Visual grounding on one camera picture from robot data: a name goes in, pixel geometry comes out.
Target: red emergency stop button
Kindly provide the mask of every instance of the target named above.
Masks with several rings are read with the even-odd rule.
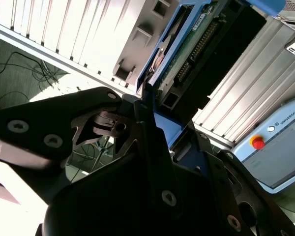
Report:
[[[254,147],[254,149],[260,150],[265,146],[265,142],[262,136],[254,136],[250,139],[250,145]]]

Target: green circuit board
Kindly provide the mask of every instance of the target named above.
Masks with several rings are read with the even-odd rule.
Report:
[[[184,43],[163,74],[160,83],[158,84],[156,99],[162,93],[165,86],[170,86],[173,84],[174,78],[176,76],[183,78],[191,68],[186,60],[189,57],[195,57],[199,54],[201,50],[200,42],[202,37],[204,38],[205,33],[210,32],[208,28],[212,26],[210,23],[215,16],[218,6],[218,2],[213,2],[209,4],[200,14]]]

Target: circuit board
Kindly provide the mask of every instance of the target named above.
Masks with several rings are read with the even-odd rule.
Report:
[[[209,40],[210,35],[214,33],[218,26],[218,22],[212,21],[218,6],[218,2],[213,2],[207,5],[200,14],[186,40],[162,76],[157,86],[156,99],[163,92],[164,87],[171,87],[174,84],[174,79],[183,82],[188,71],[192,68],[187,60],[197,58],[205,43]]]

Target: screw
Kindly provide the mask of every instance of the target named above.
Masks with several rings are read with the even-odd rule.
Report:
[[[241,231],[240,222],[236,219],[236,217],[234,217],[233,215],[228,215],[227,221],[234,230],[236,230],[237,232]]]
[[[162,192],[162,199],[167,205],[169,205],[171,207],[176,206],[177,200],[176,200],[175,195],[171,191],[164,190]]]
[[[234,159],[234,156],[230,154],[229,152],[227,152],[226,155],[228,155],[232,160]]]
[[[112,99],[116,99],[116,95],[114,95],[113,93],[109,93],[108,96]]]
[[[59,148],[63,144],[63,140],[56,134],[48,134],[44,137],[44,143],[50,148]]]
[[[207,136],[205,134],[200,134],[200,136],[204,139],[207,139]]]
[[[285,232],[284,230],[281,230],[281,235],[282,235],[282,236],[289,236],[289,235],[287,234],[287,232]]]
[[[7,125],[8,129],[13,133],[25,133],[30,129],[29,124],[23,120],[14,119]]]

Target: sticker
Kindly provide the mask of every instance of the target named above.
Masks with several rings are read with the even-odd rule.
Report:
[[[282,120],[280,123],[276,122],[275,126],[278,126],[279,124],[284,124],[285,122],[287,122],[290,118],[292,118],[295,115],[295,111],[293,111],[289,116],[287,116],[284,120]]]
[[[196,21],[195,25],[192,27],[193,31],[196,31],[197,28],[199,27],[199,25],[201,24],[201,22],[204,20],[206,14],[201,14],[200,17],[198,18],[198,20]]]

